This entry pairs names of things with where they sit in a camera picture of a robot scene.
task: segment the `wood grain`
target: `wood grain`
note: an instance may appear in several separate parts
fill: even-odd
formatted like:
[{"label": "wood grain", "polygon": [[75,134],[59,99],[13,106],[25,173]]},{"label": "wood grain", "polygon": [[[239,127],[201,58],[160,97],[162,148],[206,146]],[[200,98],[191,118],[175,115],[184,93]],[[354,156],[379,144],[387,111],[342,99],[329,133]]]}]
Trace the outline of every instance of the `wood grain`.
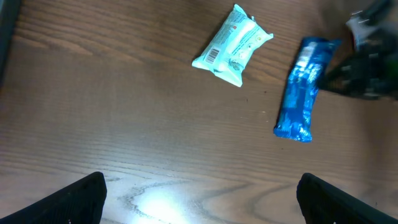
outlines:
[{"label": "wood grain", "polygon": [[275,38],[236,88],[190,66],[233,3],[24,1],[0,94],[0,217],[97,170],[102,223],[304,223],[304,172],[398,217],[396,103],[321,92],[312,143],[272,133],[302,37],[345,40],[335,65],[358,5],[239,2]]}]

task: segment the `blurred black object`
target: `blurred black object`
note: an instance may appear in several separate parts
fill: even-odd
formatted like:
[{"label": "blurred black object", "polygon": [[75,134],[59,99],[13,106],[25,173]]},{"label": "blurred black object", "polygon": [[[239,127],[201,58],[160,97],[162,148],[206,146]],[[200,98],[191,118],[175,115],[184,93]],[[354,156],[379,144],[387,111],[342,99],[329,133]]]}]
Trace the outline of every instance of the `blurred black object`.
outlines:
[{"label": "blurred black object", "polygon": [[353,14],[347,26],[355,53],[320,79],[322,90],[366,100],[381,96],[398,100],[398,39],[380,26],[391,6],[392,0],[380,0]]},{"label": "blurred black object", "polygon": [[308,173],[298,183],[297,200],[307,224],[398,223],[395,218]]},{"label": "blurred black object", "polygon": [[0,224],[99,224],[106,198],[104,175],[95,172],[0,219]]},{"label": "blurred black object", "polygon": [[21,0],[0,0],[0,84]]}]

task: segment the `wooden table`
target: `wooden table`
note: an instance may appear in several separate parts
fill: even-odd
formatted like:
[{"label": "wooden table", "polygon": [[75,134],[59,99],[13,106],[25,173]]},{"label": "wooden table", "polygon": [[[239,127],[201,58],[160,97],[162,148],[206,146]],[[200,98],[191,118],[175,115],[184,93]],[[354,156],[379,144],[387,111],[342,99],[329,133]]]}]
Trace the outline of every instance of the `wooden table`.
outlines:
[{"label": "wooden table", "polygon": [[238,88],[191,67],[234,1],[25,0],[0,94],[0,217],[94,172],[102,223],[303,223],[311,172],[398,217],[398,106],[321,91],[313,142],[273,135],[302,37],[362,4],[238,3],[275,38]]}]

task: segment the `shiny blue wrapper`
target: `shiny blue wrapper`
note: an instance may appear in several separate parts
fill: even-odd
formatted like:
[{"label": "shiny blue wrapper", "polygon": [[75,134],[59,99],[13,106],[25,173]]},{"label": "shiny blue wrapper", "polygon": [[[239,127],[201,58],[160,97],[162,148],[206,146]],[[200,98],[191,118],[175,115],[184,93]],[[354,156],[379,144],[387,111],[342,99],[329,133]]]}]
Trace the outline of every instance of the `shiny blue wrapper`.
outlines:
[{"label": "shiny blue wrapper", "polygon": [[301,142],[312,141],[311,112],[318,94],[317,80],[325,70],[340,40],[306,37],[302,41],[285,89],[274,134]]}]

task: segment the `snack wrapper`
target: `snack wrapper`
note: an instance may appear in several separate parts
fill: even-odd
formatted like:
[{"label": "snack wrapper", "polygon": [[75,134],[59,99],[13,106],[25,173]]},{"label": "snack wrapper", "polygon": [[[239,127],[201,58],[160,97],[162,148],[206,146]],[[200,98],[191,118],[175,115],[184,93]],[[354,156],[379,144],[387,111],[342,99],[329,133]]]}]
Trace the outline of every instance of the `snack wrapper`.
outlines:
[{"label": "snack wrapper", "polygon": [[192,62],[192,66],[209,70],[241,87],[242,71],[254,50],[273,37],[257,25],[254,17],[248,18],[243,9],[235,4],[221,29],[202,55]]},{"label": "snack wrapper", "polygon": [[325,73],[340,44],[340,40],[329,41],[318,37],[303,39],[301,51],[287,80],[279,120],[274,128],[276,136],[312,141],[311,112],[318,94],[317,80]]}]

